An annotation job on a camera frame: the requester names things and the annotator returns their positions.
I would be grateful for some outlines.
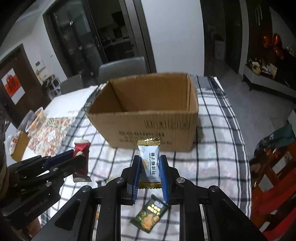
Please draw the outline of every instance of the door handle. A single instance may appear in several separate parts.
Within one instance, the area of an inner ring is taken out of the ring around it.
[[[98,46],[98,49],[101,51],[101,46],[100,46],[99,40],[96,36],[95,36],[95,39],[96,39],[96,45]]]

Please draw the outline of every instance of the green snack package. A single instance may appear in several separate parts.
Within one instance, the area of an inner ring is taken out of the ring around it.
[[[131,220],[131,223],[146,233],[150,233],[154,225],[160,220],[168,208],[168,205],[156,196],[151,195],[149,202],[146,203],[138,215]]]

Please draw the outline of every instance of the red candy wrapper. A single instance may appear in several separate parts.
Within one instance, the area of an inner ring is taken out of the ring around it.
[[[88,176],[89,173],[89,147],[91,143],[89,140],[75,140],[74,142],[75,148],[73,157],[78,155],[85,156],[86,159],[86,165],[85,168],[79,170],[78,172],[73,173],[73,182],[91,182],[90,176]]]

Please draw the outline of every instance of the plaid tablecloth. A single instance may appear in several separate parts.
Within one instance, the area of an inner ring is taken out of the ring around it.
[[[219,186],[248,216],[251,214],[250,171],[246,148],[235,114],[226,94],[214,78],[193,76],[199,102],[196,148],[191,152],[161,152],[180,176],[203,187]],[[62,142],[58,153],[74,148],[75,139],[91,142],[89,175],[91,183],[73,183],[72,176],[65,179],[60,190],[61,200],[42,216],[42,225],[84,185],[97,187],[95,181],[118,177],[124,168],[131,166],[138,150],[111,148],[86,117],[84,110],[91,104],[98,87],[87,100]],[[122,240],[179,240],[179,206],[172,206],[150,234],[129,221],[154,194],[162,198],[161,189],[140,189],[134,206],[121,208]]]

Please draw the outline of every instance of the screw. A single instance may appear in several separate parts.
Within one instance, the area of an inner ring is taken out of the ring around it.
[[[212,192],[218,192],[219,188],[217,186],[211,186],[210,187]]]
[[[123,177],[118,177],[118,178],[116,178],[116,182],[117,183],[123,183],[124,182],[124,178]]]
[[[184,183],[184,182],[185,182],[185,178],[183,178],[183,177],[178,177],[178,178],[177,178],[177,182],[178,182],[178,183]]]
[[[91,189],[90,186],[84,186],[84,189],[82,190],[83,192],[88,192]]]

